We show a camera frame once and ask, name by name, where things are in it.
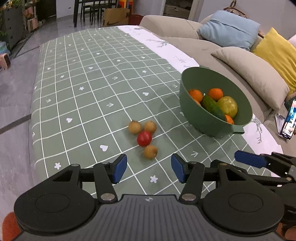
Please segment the brown longan front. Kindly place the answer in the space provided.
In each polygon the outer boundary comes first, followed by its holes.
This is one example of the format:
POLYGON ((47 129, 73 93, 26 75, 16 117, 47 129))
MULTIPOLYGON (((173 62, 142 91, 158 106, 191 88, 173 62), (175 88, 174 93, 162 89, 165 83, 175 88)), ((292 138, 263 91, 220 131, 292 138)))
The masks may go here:
POLYGON ((158 154, 158 148, 154 145, 148 145, 144 148, 144 157, 152 160, 154 159, 158 154))

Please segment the brown longan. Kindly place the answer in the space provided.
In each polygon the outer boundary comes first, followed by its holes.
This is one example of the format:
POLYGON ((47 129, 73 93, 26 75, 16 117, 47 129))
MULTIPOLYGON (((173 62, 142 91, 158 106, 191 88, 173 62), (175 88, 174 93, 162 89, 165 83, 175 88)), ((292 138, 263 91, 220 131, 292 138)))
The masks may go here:
POLYGON ((153 134, 157 130, 157 125, 153 121, 149 120, 145 123, 144 130, 153 134))
POLYGON ((142 125, 135 120, 132 120, 128 125, 128 131, 133 135, 138 135, 142 131, 142 125))
POLYGON ((148 145, 144 148, 144 157, 152 160, 154 159, 158 154, 158 148, 154 145, 148 145))

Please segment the red tomato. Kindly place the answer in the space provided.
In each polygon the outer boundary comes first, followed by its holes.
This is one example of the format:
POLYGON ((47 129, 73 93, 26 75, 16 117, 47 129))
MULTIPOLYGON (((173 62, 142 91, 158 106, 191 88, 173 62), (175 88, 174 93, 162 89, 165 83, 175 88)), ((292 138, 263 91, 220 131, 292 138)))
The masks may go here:
POLYGON ((152 134, 149 131, 142 131, 137 136, 137 143, 141 147, 148 146, 152 141, 152 134))

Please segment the smartphone with lit screen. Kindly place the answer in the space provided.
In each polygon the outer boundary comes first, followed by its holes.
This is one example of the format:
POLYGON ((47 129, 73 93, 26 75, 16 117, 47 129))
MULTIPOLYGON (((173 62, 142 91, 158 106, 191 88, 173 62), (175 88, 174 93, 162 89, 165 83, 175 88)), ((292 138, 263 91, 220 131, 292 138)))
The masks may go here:
POLYGON ((295 112, 296 112, 296 100, 294 99, 291 103, 290 109, 287 113, 287 117, 282 125, 280 136, 286 140, 290 140, 295 131, 295 112))

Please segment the orange tangerine front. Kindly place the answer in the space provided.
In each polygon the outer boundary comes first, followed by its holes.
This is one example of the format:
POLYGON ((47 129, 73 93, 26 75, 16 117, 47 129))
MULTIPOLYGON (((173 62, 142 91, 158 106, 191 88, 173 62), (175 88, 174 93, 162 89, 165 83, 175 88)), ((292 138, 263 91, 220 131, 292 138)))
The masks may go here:
POLYGON ((226 122, 229 123, 229 124, 234 124, 234 120, 229 116, 229 115, 225 115, 226 117, 226 122))

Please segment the orange tangerine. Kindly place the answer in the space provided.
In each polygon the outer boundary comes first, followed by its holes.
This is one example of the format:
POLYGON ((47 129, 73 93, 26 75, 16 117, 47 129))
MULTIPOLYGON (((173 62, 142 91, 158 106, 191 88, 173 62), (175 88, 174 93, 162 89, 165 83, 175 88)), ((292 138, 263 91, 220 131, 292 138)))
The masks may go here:
POLYGON ((189 90, 189 95, 199 104, 203 100, 203 93, 200 90, 191 89, 189 90))
POLYGON ((220 88, 212 88, 208 91, 208 96, 210 96, 214 101, 218 101, 224 97, 224 93, 220 88))
POLYGON ((225 115, 226 117, 226 122, 229 123, 229 124, 234 124, 234 120, 229 116, 229 115, 225 115))

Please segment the green cucumber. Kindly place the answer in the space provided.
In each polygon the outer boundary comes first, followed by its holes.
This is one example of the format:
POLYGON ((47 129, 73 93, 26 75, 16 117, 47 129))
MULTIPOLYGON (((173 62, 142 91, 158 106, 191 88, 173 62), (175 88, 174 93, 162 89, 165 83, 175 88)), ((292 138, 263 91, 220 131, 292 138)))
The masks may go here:
POLYGON ((220 109, 218 104, 208 95, 203 97, 201 102, 201 106, 206 109, 210 114, 214 115, 215 117, 219 118, 220 120, 226 121, 225 114, 220 109))

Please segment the orange tangerine back left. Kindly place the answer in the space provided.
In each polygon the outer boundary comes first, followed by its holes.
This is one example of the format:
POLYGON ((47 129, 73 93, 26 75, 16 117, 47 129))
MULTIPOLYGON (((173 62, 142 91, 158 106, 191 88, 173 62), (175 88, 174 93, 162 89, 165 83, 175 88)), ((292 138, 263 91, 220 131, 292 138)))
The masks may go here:
POLYGON ((189 95, 199 104, 203 100, 203 93, 200 90, 191 89, 189 90, 189 95))

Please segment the orange tangerine back right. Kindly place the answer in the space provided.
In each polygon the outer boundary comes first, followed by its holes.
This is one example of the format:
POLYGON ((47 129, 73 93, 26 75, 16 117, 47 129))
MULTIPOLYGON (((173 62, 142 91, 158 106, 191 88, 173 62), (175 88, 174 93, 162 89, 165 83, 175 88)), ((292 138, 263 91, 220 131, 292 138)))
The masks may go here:
POLYGON ((224 97, 224 93, 220 88, 212 88, 208 91, 208 96, 210 96, 214 101, 218 101, 224 97))

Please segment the green plastic bowl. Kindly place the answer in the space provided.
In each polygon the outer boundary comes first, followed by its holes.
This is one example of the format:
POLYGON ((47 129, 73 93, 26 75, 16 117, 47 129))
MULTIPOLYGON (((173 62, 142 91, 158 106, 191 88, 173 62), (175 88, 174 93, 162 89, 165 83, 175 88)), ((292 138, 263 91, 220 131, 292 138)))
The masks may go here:
POLYGON ((252 119, 251 105, 240 88, 208 68, 182 72, 179 98, 187 121, 208 136, 242 135, 252 119))

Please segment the yellow cushion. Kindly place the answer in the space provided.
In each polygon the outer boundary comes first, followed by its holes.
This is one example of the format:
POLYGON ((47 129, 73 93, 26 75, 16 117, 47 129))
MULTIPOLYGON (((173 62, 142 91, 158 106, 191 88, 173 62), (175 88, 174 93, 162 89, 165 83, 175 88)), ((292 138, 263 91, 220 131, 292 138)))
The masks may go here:
POLYGON ((252 52, 279 73, 288 85, 289 95, 295 92, 296 49, 288 40, 271 28, 252 52))

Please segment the pink small heater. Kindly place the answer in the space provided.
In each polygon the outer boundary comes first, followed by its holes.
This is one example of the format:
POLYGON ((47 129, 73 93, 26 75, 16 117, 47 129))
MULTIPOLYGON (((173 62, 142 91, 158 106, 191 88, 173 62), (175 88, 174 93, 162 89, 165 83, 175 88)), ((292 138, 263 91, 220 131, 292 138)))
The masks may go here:
POLYGON ((3 69, 8 69, 10 67, 11 61, 7 53, 0 55, 0 65, 3 69))

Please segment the brown nike paper bag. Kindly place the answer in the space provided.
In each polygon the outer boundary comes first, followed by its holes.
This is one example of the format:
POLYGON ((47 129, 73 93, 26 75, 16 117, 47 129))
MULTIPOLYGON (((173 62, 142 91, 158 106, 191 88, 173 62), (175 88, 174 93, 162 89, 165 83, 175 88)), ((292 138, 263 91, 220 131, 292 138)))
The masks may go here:
POLYGON ((106 9, 103 15, 102 27, 127 25, 130 10, 126 8, 106 9))

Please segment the brown bag on sofa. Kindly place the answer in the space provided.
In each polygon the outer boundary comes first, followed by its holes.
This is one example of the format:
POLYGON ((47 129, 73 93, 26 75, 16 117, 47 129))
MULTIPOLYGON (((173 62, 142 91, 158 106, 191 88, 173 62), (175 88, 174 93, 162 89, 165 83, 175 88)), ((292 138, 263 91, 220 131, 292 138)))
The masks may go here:
POLYGON ((247 19, 248 16, 245 13, 243 13, 241 10, 237 9, 236 4, 237 4, 237 1, 233 0, 230 6, 224 8, 223 10, 247 19))

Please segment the dark dining table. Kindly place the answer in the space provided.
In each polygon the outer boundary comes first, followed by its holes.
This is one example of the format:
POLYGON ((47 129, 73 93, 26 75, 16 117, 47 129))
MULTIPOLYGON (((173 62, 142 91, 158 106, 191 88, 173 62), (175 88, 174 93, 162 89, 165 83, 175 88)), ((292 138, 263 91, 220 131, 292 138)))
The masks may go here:
POLYGON ((111 9, 118 7, 118 1, 79 1, 74 0, 74 15, 73 15, 73 23, 74 27, 77 27, 78 21, 78 10, 79 5, 81 5, 81 13, 80 19, 85 21, 85 12, 88 11, 90 13, 90 23, 93 24, 95 20, 95 14, 97 12, 98 20, 100 21, 102 18, 102 13, 105 9, 111 9))

